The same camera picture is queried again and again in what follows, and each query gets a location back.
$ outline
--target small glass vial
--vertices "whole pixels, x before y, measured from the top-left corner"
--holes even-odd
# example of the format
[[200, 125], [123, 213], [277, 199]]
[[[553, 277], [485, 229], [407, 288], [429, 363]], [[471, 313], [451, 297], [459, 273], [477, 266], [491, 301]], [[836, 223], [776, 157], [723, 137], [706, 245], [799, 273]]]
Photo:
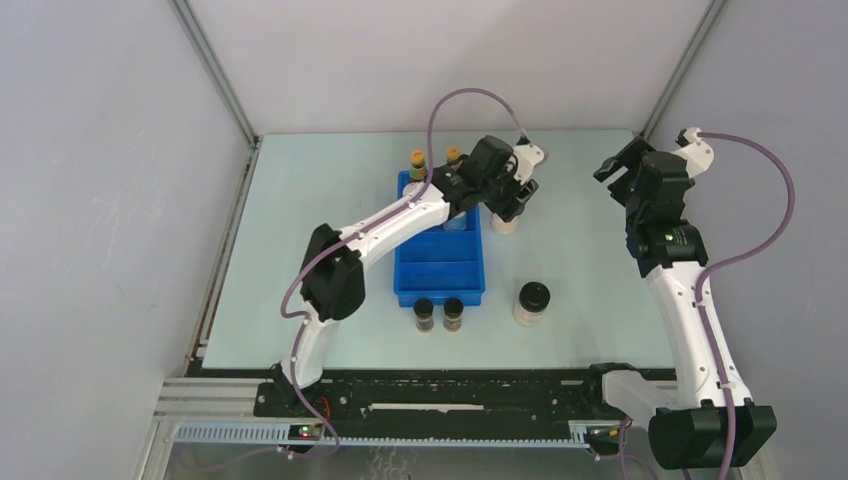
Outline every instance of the small glass vial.
[[497, 213], [492, 214], [492, 230], [495, 233], [499, 233], [501, 235], [509, 235], [514, 232], [516, 228], [518, 228], [518, 219], [521, 217], [515, 217], [511, 222], [504, 222], [501, 217], [498, 216]]
[[419, 298], [412, 306], [412, 311], [415, 312], [415, 326], [419, 331], [427, 333], [433, 329], [433, 302]]
[[449, 298], [445, 300], [445, 329], [455, 332], [462, 326], [462, 300]]
[[468, 216], [465, 214], [465, 212], [460, 212], [459, 215], [443, 223], [442, 228], [447, 231], [465, 230], [466, 228], [468, 228]]
[[512, 309], [512, 316], [519, 325], [532, 327], [542, 321], [550, 301], [551, 292], [548, 287], [539, 282], [529, 282], [521, 287]]
[[409, 181], [420, 182], [427, 178], [427, 157], [421, 150], [413, 150], [410, 155], [412, 162], [409, 166]]
[[460, 155], [461, 152], [459, 151], [459, 147], [448, 147], [447, 152], [445, 152], [447, 164], [454, 171], [456, 171], [456, 169], [459, 168], [459, 164], [462, 163], [462, 160], [459, 159]]

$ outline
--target white wall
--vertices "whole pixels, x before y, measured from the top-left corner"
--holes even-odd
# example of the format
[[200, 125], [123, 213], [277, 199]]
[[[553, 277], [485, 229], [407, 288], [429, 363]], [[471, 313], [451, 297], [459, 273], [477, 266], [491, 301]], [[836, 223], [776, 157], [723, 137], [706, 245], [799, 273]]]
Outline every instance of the white wall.
[[164, 0], [7, 0], [0, 65], [0, 476], [129, 478], [246, 145]]
[[[656, 140], [701, 126], [772, 149], [795, 179], [795, 218], [777, 244], [713, 282], [722, 327], [757, 402], [777, 412], [781, 478], [845, 478], [848, 416], [848, 3], [731, 2]], [[779, 174], [746, 147], [715, 143], [689, 216], [713, 260], [779, 223]]]
[[[421, 131], [459, 87], [528, 128], [644, 126], [709, 0], [200, 0], [259, 133]], [[511, 128], [466, 97], [439, 129]]]

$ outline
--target orange cap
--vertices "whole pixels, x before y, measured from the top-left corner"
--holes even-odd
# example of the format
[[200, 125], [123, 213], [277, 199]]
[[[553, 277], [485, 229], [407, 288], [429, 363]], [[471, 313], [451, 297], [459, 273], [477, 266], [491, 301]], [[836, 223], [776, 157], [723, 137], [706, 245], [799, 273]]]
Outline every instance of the orange cap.
[[410, 158], [412, 158], [412, 165], [416, 167], [423, 167], [424, 163], [426, 162], [426, 157], [424, 156], [424, 152], [422, 150], [413, 150], [412, 155], [410, 155]]
[[451, 161], [458, 160], [459, 154], [460, 154], [459, 147], [448, 147], [448, 150], [447, 150], [448, 160], [451, 160]]

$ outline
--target gray floor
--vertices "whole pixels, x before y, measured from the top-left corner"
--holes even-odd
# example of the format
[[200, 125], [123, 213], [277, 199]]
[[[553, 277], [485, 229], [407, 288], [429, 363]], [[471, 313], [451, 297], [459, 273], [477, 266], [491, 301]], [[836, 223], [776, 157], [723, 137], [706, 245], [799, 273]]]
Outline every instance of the gray floor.
[[[628, 453], [653, 459], [647, 450], [647, 436], [641, 430], [630, 434]], [[182, 450], [186, 463], [215, 465], [255, 447], [242, 445], [196, 444]], [[458, 479], [618, 479], [617, 462], [595, 463], [592, 457], [577, 449], [507, 449], [507, 448], [427, 448], [427, 447], [350, 447], [343, 448], [324, 460], [294, 460], [275, 454], [258, 455], [229, 469], [198, 474], [177, 466], [172, 455], [170, 480], [235, 480], [264, 479], [355, 479], [355, 480], [458, 480]], [[657, 468], [661, 480], [683, 478], [679, 471]], [[635, 463], [628, 463], [630, 480], [650, 479]], [[716, 478], [716, 471], [693, 472], [696, 480]]]

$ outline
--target purple tube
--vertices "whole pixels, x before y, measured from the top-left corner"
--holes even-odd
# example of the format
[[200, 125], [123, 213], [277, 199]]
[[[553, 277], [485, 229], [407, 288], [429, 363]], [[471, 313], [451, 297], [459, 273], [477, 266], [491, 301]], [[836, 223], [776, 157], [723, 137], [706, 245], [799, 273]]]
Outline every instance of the purple tube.
[[[795, 211], [795, 185], [792, 182], [792, 176], [789, 174], [789, 170], [786, 169], [786, 166], [783, 162], [780, 161], [779, 158], [773, 153], [771, 153], [768, 149], [760, 145], [759, 143], [748, 140], [747, 138], [737, 137], [735, 135], [727, 135], [724, 133], [708, 133], [708, 132], [700, 132], [698, 134], [701, 138], [715, 138], [719, 140], [729, 140], [731, 142], [741, 143], [743, 145], [747, 145], [754, 150], [762, 153], [766, 156], [771, 162], [780, 170], [780, 174], [783, 176], [783, 181], [786, 183], [786, 212], [783, 214], [783, 220], [778, 225], [777, 230], [771, 234], [769, 238], [766, 239], [765, 242], [761, 243], [757, 247], [735, 257], [728, 258], [727, 260], [722, 260], [718, 263], [710, 265], [705, 268], [701, 275], [698, 276], [698, 280], [695, 282], [695, 300], [698, 302], [698, 314], [701, 316], [701, 323], [704, 326], [704, 331], [707, 334], [707, 341], [710, 344], [710, 351], [712, 351], [713, 359], [716, 363], [716, 370], [718, 372], [718, 378], [723, 385], [727, 385], [728, 377], [726, 365], [724, 365], [724, 360], [721, 358], [721, 352], [718, 348], [718, 342], [716, 341], [715, 332], [713, 332], [712, 326], [710, 325], [710, 318], [707, 314], [707, 309], [701, 302], [704, 300], [704, 283], [707, 281], [707, 278], [710, 277], [717, 270], [724, 268], [728, 265], [733, 265], [734, 263], [741, 262], [747, 258], [751, 258], [754, 255], [762, 252], [772, 243], [774, 243], [778, 237], [783, 235], [783, 232], [786, 230], [786, 227], [789, 225], [789, 220], [792, 219], [792, 214]], [[736, 443], [736, 409], [733, 406], [733, 393], [731, 393], [729, 387], [722, 387], [724, 391], [724, 400], [727, 404], [727, 443], [724, 447], [724, 457], [721, 461], [721, 468], [719, 469], [718, 480], [724, 480], [727, 477], [727, 473], [730, 471], [730, 462], [733, 459], [733, 447]]]

